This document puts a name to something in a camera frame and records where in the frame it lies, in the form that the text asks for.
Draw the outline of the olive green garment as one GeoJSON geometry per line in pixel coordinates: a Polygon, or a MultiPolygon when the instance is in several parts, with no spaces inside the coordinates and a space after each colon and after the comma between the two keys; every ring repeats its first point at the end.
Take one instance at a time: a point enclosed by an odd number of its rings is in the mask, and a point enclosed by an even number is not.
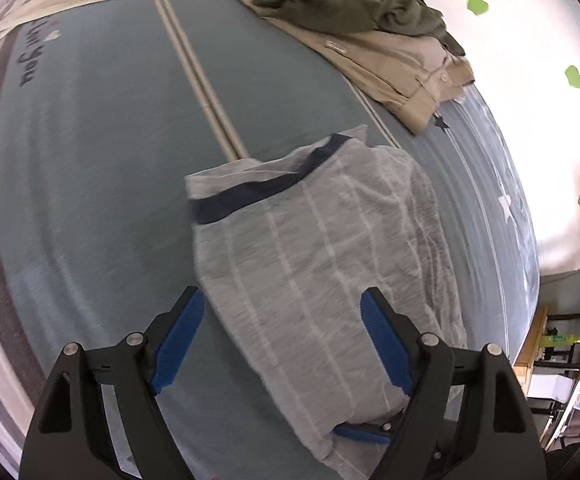
{"type": "Polygon", "coordinates": [[[332,35],[381,30],[408,37],[430,36],[450,53],[465,50],[450,35],[439,10],[424,0],[253,0],[274,18],[332,35]]]}

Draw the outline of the grey striped t-shirt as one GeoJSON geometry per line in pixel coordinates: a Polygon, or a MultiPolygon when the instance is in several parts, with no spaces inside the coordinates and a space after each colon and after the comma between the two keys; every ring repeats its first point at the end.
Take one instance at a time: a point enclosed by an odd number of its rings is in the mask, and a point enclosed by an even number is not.
{"type": "Polygon", "coordinates": [[[305,448],[345,479],[368,478],[382,446],[334,429],[396,414],[408,396],[363,324],[363,292],[466,344],[429,178],[358,126],[269,162],[191,174],[186,189],[195,274],[221,324],[305,448]]]}

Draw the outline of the white headboard with apples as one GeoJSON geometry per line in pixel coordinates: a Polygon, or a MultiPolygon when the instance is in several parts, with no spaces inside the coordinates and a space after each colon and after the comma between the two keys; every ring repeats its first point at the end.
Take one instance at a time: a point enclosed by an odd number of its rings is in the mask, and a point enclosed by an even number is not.
{"type": "Polygon", "coordinates": [[[508,144],[542,272],[580,269],[580,4],[425,1],[464,47],[508,144]]]}

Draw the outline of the shelf with clutter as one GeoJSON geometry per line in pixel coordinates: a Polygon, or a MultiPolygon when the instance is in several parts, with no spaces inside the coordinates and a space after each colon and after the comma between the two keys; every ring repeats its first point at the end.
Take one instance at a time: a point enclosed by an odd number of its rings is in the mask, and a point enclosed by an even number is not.
{"type": "Polygon", "coordinates": [[[539,442],[558,450],[580,441],[580,271],[544,278],[514,373],[539,442]]]}

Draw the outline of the striped blue bed sheet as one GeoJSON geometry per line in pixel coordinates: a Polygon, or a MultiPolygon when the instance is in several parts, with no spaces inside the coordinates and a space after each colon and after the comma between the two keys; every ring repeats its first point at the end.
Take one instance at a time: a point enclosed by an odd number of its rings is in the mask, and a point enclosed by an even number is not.
{"type": "MultiPolygon", "coordinates": [[[[431,182],[466,331],[450,347],[495,344],[512,367],[536,309],[537,247],[474,81],[413,134],[239,0],[108,0],[0,37],[0,345],[16,378],[0,415],[18,476],[64,346],[112,347],[194,286],[203,320],[156,398],[189,479],[345,479],[296,437],[205,297],[186,180],[358,126],[431,182]]],[[[101,391],[125,479],[142,479],[114,389],[101,391]]]]}

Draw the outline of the beige trousers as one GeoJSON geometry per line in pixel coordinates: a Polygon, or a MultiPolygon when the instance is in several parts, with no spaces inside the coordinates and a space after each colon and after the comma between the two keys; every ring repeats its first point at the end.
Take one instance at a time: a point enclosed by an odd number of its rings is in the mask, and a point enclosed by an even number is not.
{"type": "MultiPolygon", "coordinates": [[[[0,20],[0,37],[52,14],[108,0],[31,0],[0,20]]],[[[319,53],[355,86],[382,104],[413,134],[424,130],[439,104],[457,100],[474,74],[465,55],[457,56],[430,36],[408,37],[371,30],[332,35],[274,18],[239,0],[273,26],[319,53]]]]}

